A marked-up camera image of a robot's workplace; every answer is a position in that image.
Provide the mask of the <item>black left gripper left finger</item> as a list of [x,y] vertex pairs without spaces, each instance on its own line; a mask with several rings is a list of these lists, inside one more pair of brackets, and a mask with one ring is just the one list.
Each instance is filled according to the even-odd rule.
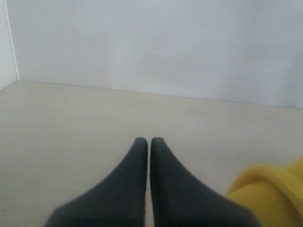
[[119,165],[80,197],[56,208],[47,227],[143,227],[148,144],[136,138]]

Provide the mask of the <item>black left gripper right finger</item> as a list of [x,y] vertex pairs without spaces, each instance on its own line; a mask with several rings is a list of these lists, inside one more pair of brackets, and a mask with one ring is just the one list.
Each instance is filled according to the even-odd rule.
[[259,226],[252,212],[194,177],[163,138],[151,141],[150,186],[156,227]]

